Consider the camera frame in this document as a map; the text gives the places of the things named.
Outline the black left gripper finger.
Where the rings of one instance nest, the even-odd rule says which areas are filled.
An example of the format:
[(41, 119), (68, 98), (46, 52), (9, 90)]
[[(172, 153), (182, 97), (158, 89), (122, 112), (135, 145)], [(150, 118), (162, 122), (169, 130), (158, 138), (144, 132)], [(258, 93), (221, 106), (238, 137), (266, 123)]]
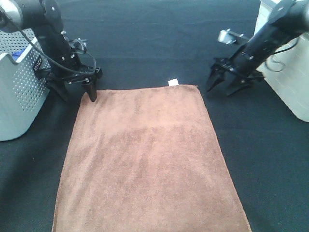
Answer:
[(63, 82), (47, 81), (45, 86), (58, 95), (62, 101), (67, 102), (69, 99), (69, 93)]
[(97, 99), (97, 86), (96, 86), (96, 79), (87, 79), (82, 82), (82, 87), (88, 94), (91, 102), (95, 102)]

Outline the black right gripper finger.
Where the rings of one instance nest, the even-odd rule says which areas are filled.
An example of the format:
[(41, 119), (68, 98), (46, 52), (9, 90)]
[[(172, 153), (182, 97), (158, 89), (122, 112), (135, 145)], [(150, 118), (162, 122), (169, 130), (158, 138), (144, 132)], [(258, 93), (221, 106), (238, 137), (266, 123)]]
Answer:
[(226, 96), (231, 96), (241, 90), (251, 88), (253, 81), (249, 78), (241, 78), (236, 76), (225, 90)]
[(209, 92), (225, 81), (226, 69), (219, 65), (212, 65), (210, 75), (206, 81), (206, 91)]

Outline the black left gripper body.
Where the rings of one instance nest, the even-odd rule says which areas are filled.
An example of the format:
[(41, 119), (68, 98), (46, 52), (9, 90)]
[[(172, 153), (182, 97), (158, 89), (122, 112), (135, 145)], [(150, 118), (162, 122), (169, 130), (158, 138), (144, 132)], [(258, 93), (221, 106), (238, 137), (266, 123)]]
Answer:
[(94, 85), (101, 77), (102, 69), (95, 60), (88, 66), (82, 64), (79, 58), (37, 58), (37, 79), (44, 80), (47, 85)]

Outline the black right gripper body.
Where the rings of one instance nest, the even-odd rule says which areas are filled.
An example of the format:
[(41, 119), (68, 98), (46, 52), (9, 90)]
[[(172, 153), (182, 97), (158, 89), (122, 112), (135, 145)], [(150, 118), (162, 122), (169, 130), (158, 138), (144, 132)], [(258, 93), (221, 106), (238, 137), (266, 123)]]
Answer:
[(262, 81), (264, 75), (257, 70), (263, 59), (248, 52), (235, 53), (229, 58), (214, 58), (212, 65), (219, 65), (226, 69), (226, 73), (234, 77), (249, 78), (252, 81)]

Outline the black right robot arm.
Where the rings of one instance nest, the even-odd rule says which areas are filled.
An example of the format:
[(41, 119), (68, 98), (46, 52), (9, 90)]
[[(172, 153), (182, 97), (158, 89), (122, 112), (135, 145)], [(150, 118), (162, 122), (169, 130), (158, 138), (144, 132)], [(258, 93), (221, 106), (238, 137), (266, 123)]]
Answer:
[(234, 79), (226, 88), (230, 96), (241, 90), (251, 88), (255, 81), (264, 80), (258, 67), (276, 50), (309, 30), (309, 2), (307, 0), (281, 0), (270, 12), (266, 23), (257, 33), (248, 38), (230, 29), (220, 31), (218, 40), (224, 44), (239, 46), (228, 58), (215, 58), (206, 90), (225, 81), (229, 72)]

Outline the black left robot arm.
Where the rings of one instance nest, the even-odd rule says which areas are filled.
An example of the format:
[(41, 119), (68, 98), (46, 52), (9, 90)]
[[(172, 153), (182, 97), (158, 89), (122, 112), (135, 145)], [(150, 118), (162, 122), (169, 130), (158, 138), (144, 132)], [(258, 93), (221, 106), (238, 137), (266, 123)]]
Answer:
[(69, 39), (64, 30), (61, 11), (55, 0), (2, 0), (0, 29), (6, 33), (20, 32), (50, 67), (35, 68), (38, 79), (63, 101), (68, 98), (65, 84), (79, 83), (90, 100), (97, 99), (97, 80), (102, 70), (96, 64), (82, 64), (80, 55), (89, 55), (87, 41)]

